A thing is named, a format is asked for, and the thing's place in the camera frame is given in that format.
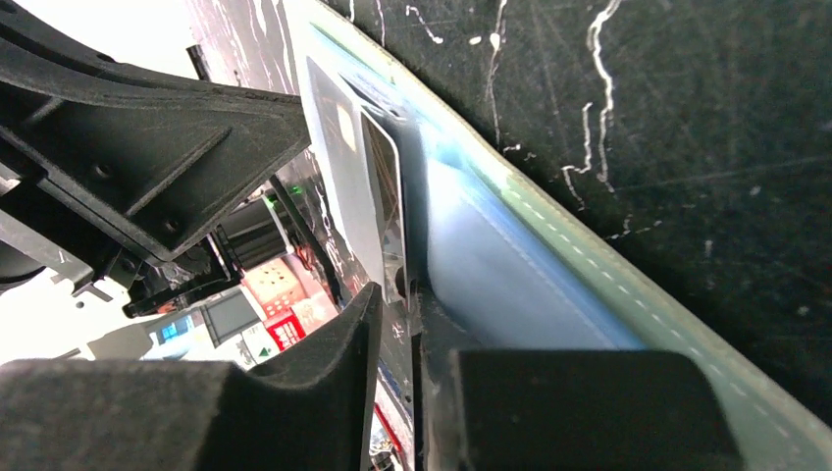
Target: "white wall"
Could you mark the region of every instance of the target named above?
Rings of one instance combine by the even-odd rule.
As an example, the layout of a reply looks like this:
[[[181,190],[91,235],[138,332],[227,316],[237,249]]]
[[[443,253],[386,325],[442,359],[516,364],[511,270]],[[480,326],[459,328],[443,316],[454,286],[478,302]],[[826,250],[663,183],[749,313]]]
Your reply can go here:
[[[194,44],[180,0],[15,0],[43,21],[118,62],[196,79],[185,53]],[[0,364],[51,358],[131,321],[122,303],[69,296],[69,282],[41,275],[0,296]]]
[[[182,0],[14,0],[72,39],[118,62],[196,79]]]

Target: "white paint splatter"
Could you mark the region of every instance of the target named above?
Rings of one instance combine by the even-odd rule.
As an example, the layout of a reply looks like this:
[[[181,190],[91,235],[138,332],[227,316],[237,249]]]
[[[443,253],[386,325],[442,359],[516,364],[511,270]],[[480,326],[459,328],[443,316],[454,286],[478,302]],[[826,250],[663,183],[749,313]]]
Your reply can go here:
[[[505,156],[505,153],[508,152],[509,150],[520,150],[520,146],[521,146],[521,144],[514,144],[514,145],[509,145],[508,147],[503,147],[502,148],[502,155]]]
[[[379,11],[379,19],[382,22],[382,47],[385,47],[385,36],[387,36],[387,27],[385,26],[385,12],[382,10],[382,0],[376,0],[376,10]]]
[[[606,68],[604,67],[603,61],[600,57],[601,45],[599,37],[600,32],[603,29],[603,24],[606,23],[607,20],[612,18],[612,15],[615,14],[620,5],[621,0],[610,0],[606,8],[603,9],[603,11],[601,11],[600,13],[598,13],[595,20],[587,29],[587,47],[593,55],[593,62],[596,66],[596,70],[598,71],[598,75],[604,82],[605,104],[604,107],[601,109],[600,113],[598,114],[600,124],[600,135],[598,137],[598,157],[600,159],[600,171],[598,172],[598,181],[603,183],[610,193],[614,193],[615,189],[612,187],[612,184],[609,183],[609,168],[607,167],[606,163],[606,133],[607,126],[612,120],[612,111],[615,109],[615,101],[612,97],[612,77],[610,76],[609,72],[606,71]],[[563,173],[563,178],[566,181],[566,185],[569,187],[569,192],[572,193],[572,196],[574,196],[575,199],[577,199],[578,202],[581,204],[581,207],[578,208],[578,211],[583,211],[586,208],[586,203],[584,202],[584,199],[578,195],[578,192],[575,191],[575,186],[574,184],[572,184],[572,179],[569,173],[575,172],[577,174],[585,174],[593,168],[592,136],[590,132],[589,122],[589,110],[590,108],[592,108],[592,106],[593,103],[588,102],[586,105],[584,105],[584,108],[581,110],[583,114],[584,125],[584,167],[578,168],[574,165],[566,165],[564,167],[561,167],[560,169],[560,171]]]
[[[494,119],[494,136],[496,144],[499,145],[499,114],[496,111],[496,100],[494,99],[494,75],[496,74],[499,63],[496,61],[497,53],[499,52],[500,44],[505,38],[505,21],[502,19],[502,12],[505,10],[505,5],[508,0],[500,0],[499,8],[496,11],[496,22],[494,23],[494,32],[489,35],[489,42],[492,44],[494,52],[489,62],[489,76],[486,80],[486,99],[492,105],[492,118]]]
[[[260,29],[263,30],[264,34],[269,33],[269,28],[266,26],[266,16],[263,15],[263,5],[258,2],[254,1],[254,14],[257,16],[257,23],[260,24]]]
[[[603,79],[604,98],[606,100],[603,109],[601,109],[600,114],[598,115],[598,121],[600,125],[598,137],[598,156],[600,157],[600,173],[598,174],[598,180],[606,185],[610,193],[615,192],[615,189],[613,189],[612,185],[609,184],[609,169],[607,168],[606,164],[606,132],[607,127],[612,120],[612,112],[615,109],[615,101],[612,97],[612,77],[606,70],[606,67],[603,65],[603,61],[600,57],[600,32],[603,29],[603,25],[606,23],[606,21],[612,18],[613,15],[615,15],[615,12],[618,10],[618,7],[620,5],[621,0],[610,0],[610,2],[606,5],[606,8],[604,8],[600,13],[598,13],[596,19],[592,22],[589,29],[587,30],[587,47],[589,47],[590,52],[592,52],[593,54],[593,62],[595,63],[598,75],[601,77],[601,79]]]
[[[499,42],[500,42],[499,33],[498,32],[493,32],[493,33],[489,34],[489,42],[492,44],[492,48],[494,49],[494,51],[498,50],[499,49]]]
[[[410,5],[405,6],[404,7],[404,16],[409,17],[410,12],[413,12],[416,15],[416,18],[419,20],[419,23],[421,23],[422,26],[425,27],[425,32],[428,34],[428,36],[431,37],[432,41],[434,41],[436,44],[442,44],[444,42],[444,39],[435,35],[434,32],[431,31],[431,28],[428,26],[427,23],[425,23],[425,19],[422,18],[422,14],[419,13],[418,8],[411,7]]]
[[[581,207],[578,208],[578,211],[583,211],[587,205],[584,203],[584,198],[578,195],[578,192],[575,190],[575,185],[572,184],[572,178],[569,176],[569,172],[575,172],[577,174],[585,174],[593,167],[593,148],[592,148],[592,132],[590,131],[590,108],[592,108],[592,103],[587,103],[584,105],[582,110],[583,116],[583,123],[584,123],[584,167],[577,168],[574,165],[567,165],[561,167],[560,171],[563,172],[563,179],[566,181],[566,186],[569,187],[569,192],[572,193],[572,196],[578,200],[581,204]]]

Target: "white scratch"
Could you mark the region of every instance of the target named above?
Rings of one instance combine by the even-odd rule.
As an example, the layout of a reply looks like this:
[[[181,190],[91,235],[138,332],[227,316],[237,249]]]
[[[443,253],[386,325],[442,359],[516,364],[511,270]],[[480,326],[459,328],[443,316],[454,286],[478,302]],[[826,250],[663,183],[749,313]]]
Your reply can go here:
[[[563,179],[566,181],[566,186],[569,187],[569,192],[572,193],[572,196],[574,196],[575,199],[577,199],[581,204],[578,211],[583,211],[587,205],[584,203],[584,198],[579,196],[578,192],[575,190],[575,185],[572,184],[572,178],[569,176],[569,172],[571,171],[576,174],[586,174],[593,167],[593,137],[592,132],[590,131],[590,108],[592,108],[592,106],[592,102],[587,103],[581,110],[584,123],[584,167],[579,169],[574,165],[566,165],[560,168],[560,171],[563,172]]]
[[[385,26],[385,12],[382,11],[382,0],[376,0],[376,10],[379,11],[379,19],[382,21],[382,47],[385,47],[385,36],[387,35],[387,27]]]
[[[489,36],[489,41],[492,44],[494,52],[489,62],[489,76],[486,80],[486,99],[492,105],[492,118],[494,119],[494,136],[495,142],[499,145],[499,114],[496,111],[496,100],[494,99],[494,76],[496,70],[499,68],[499,63],[496,61],[496,55],[499,53],[500,43],[505,37],[505,22],[502,19],[502,12],[505,10],[505,5],[508,0],[500,0],[499,8],[496,11],[496,22],[494,23],[494,32]]]
[[[505,153],[508,152],[509,150],[520,150],[520,145],[521,144],[514,144],[514,145],[509,145],[508,147],[503,147],[502,148],[502,156],[505,157]]]
[[[422,26],[424,26],[424,27],[425,27],[425,32],[428,34],[428,36],[430,36],[430,37],[431,37],[431,40],[432,40],[432,41],[436,42],[436,44],[442,44],[442,43],[444,42],[444,39],[442,39],[441,37],[439,37],[439,36],[435,35],[435,34],[434,34],[434,32],[433,32],[433,31],[431,31],[431,28],[428,26],[428,24],[427,24],[427,23],[425,23],[425,19],[424,19],[424,18],[422,18],[422,14],[421,14],[421,13],[419,13],[419,9],[418,9],[418,8],[416,8],[416,7],[411,7],[410,5],[405,6],[405,7],[404,7],[404,16],[405,16],[405,17],[409,17],[409,16],[410,16],[410,12],[413,12],[413,13],[416,15],[416,18],[419,20],[419,23],[421,23],[421,24],[422,24]]]
[[[610,124],[610,121],[612,120],[612,112],[615,109],[615,101],[612,97],[612,77],[606,70],[606,67],[603,65],[603,60],[600,57],[600,32],[603,29],[603,24],[606,23],[607,20],[612,18],[613,15],[615,15],[615,12],[618,10],[618,7],[620,5],[621,0],[610,0],[609,3],[606,5],[606,8],[604,8],[603,10],[601,10],[600,13],[598,13],[596,19],[592,22],[589,29],[587,30],[587,47],[589,47],[590,52],[592,52],[593,54],[593,62],[595,63],[596,70],[598,71],[598,75],[604,82],[603,91],[604,98],[606,99],[606,104],[598,114],[598,123],[600,125],[600,132],[598,137],[598,157],[600,157],[600,173],[598,173],[598,180],[606,185],[606,188],[609,190],[610,193],[615,192],[615,189],[613,189],[612,185],[609,184],[609,169],[607,168],[606,164],[606,132],[607,126]]]

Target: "red object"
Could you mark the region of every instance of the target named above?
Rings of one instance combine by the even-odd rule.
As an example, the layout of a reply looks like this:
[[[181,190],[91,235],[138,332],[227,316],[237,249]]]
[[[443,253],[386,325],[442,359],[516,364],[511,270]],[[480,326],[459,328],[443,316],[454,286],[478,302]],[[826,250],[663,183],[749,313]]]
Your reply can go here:
[[[272,339],[275,340],[280,351],[286,350],[306,337],[303,326],[300,325],[300,321],[297,320],[297,316],[294,314],[280,320],[277,320],[278,318],[274,319],[276,322],[268,319],[263,325],[266,327],[269,335],[272,336]]]
[[[384,427],[385,432],[388,433],[388,437],[390,437],[390,441],[392,442],[392,447],[395,448],[396,453],[398,453],[402,461],[407,462],[407,458],[404,456],[404,450],[401,449],[401,442],[392,430],[390,422],[388,422],[388,418],[382,413],[382,409],[379,407],[379,404],[373,404],[373,410],[376,411],[376,417],[379,418],[379,422],[382,423],[382,427]]]

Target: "white dashed line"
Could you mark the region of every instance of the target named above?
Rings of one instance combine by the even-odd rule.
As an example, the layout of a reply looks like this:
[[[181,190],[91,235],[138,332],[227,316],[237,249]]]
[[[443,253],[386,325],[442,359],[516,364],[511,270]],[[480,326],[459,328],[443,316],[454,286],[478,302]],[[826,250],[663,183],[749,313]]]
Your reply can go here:
[[[509,190],[508,192],[509,192],[509,194],[511,194],[512,196],[515,196],[515,197],[517,197],[517,198],[521,198],[520,194],[519,194],[519,193],[517,193],[516,191]],[[526,206],[528,209],[532,209],[532,205],[531,205],[531,204],[529,204],[528,202],[523,201],[523,205],[524,205],[524,206]],[[543,215],[542,215],[541,213],[539,213],[539,212],[537,212],[537,211],[535,211],[535,210],[533,210],[533,209],[532,209],[532,211],[535,213],[535,215],[536,215],[538,218],[540,218],[540,219],[544,219],[544,217],[543,217]],[[549,229],[551,229],[553,232],[555,232],[555,233],[559,233],[559,230],[558,230],[555,226],[553,226],[552,224],[546,224],[546,226],[547,226]],[[566,242],[569,242],[569,243],[571,243],[571,242],[572,242],[572,241],[569,239],[569,237],[567,237],[566,235],[560,234],[560,238],[562,238],[562,239],[563,239],[564,241],[566,241]],[[572,245],[572,249],[573,249],[573,250],[575,250],[577,253],[579,253],[579,254],[581,254],[581,255],[584,255],[584,251],[583,251],[583,250],[581,250],[580,248],[578,248],[577,246]],[[610,253],[608,250],[606,250],[605,248],[603,248],[603,247],[599,247],[599,249],[600,249],[601,251],[603,251],[604,253],[606,253],[607,255],[611,255],[611,253]],[[592,265],[592,266],[593,266],[593,267],[595,267],[596,269],[600,270],[600,267],[598,266],[598,263],[597,263],[595,260],[593,260],[592,258],[587,257],[587,262],[589,262],[589,263],[590,263],[590,265]],[[610,275],[609,273],[607,273],[607,272],[605,272],[605,271],[601,271],[601,274],[602,274],[602,275],[604,275],[604,276],[605,276],[608,280],[610,280],[610,281],[612,281],[612,282],[614,282],[614,281],[615,281],[615,280],[614,280],[614,278],[612,277],[612,275]],[[628,291],[626,288],[624,288],[624,287],[623,287],[623,286],[621,286],[621,285],[618,285],[618,289],[620,289],[622,292],[624,292],[624,293],[626,293],[626,294],[630,294],[630,291]],[[661,318],[660,318],[660,317],[658,317],[655,313],[650,312],[650,309],[647,307],[647,305],[646,305],[646,304],[644,304],[644,303],[643,303],[640,299],[634,299],[634,300],[635,300],[636,304],[638,304],[638,305],[639,305],[639,307],[641,307],[642,309],[644,309],[645,311],[647,311],[647,312],[650,314],[650,316],[653,318],[653,320],[654,320],[655,322],[657,322],[659,325],[661,325],[661,326],[662,326],[662,327],[664,327],[665,329],[668,329],[668,330],[670,331],[670,333],[671,333],[671,334],[673,334],[673,336],[674,336],[674,337],[676,337],[677,339],[679,339],[679,340],[681,340],[681,341],[685,341],[685,339],[682,337],[682,335],[681,335],[678,331],[676,331],[675,329],[669,329],[669,328],[667,327],[667,325],[664,323],[664,321],[662,321],[662,320],[661,320]],[[697,356],[697,357],[699,357],[699,358],[703,358],[702,353],[701,353],[698,349],[696,349],[695,347],[693,347],[693,346],[689,346],[689,347],[688,347],[688,349],[689,349],[689,350],[690,350],[690,351],[691,351],[691,352],[692,352],[695,356]],[[717,375],[719,375],[720,377],[725,378],[725,374],[724,374],[724,373],[722,373],[722,371],[721,371],[721,370],[720,370],[720,369],[719,369],[716,365],[714,365],[714,364],[709,364],[709,365],[708,365],[708,367],[709,367],[711,370],[713,370],[713,372],[714,372],[714,373],[716,373]],[[739,395],[740,397],[748,397],[748,394],[747,394],[747,393],[746,393],[746,392],[745,392],[742,388],[740,388],[739,386],[737,386],[735,383],[730,383],[730,386],[731,386],[731,389],[733,389],[733,390],[734,390],[734,392],[735,392],[737,395]],[[755,404],[753,404],[753,406],[754,406],[754,409],[757,411],[757,413],[759,413],[759,415],[761,415],[761,416],[763,416],[763,417],[769,417],[769,413],[768,413],[768,411],[767,411],[767,410],[765,410],[762,406],[760,406],[759,404],[756,404],[756,403],[755,403]],[[809,425],[810,425],[811,427],[813,427],[813,428],[818,428],[818,427],[819,427],[819,424],[818,424],[818,423],[816,423],[816,422],[815,422],[815,423],[811,423],[811,424],[809,424]],[[777,424],[777,423],[772,423],[772,426],[773,426],[773,427],[777,430],[777,432],[778,432],[778,433],[779,433],[779,434],[780,434],[780,435],[781,435],[784,439],[789,439],[789,438],[791,437],[791,436],[789,435],[789,432],[788,432],[788,431],[786,431],[786,429],[784,429],[784,428],[783,428],[782,426],[780,426],[779,424]]]
[[[742,396],[742,397],[746,397],[746,396],[748,395],[748,394],[746,394],[746,392],[745,392],[745,391],[743,391],[743,390],[742,390],[739,386],[737,386],[735,383],[731,383],[731,388],[734,390],[734,393],[737,393],[737,394],[739,394],[739,395],[740,395],[740,396]]]

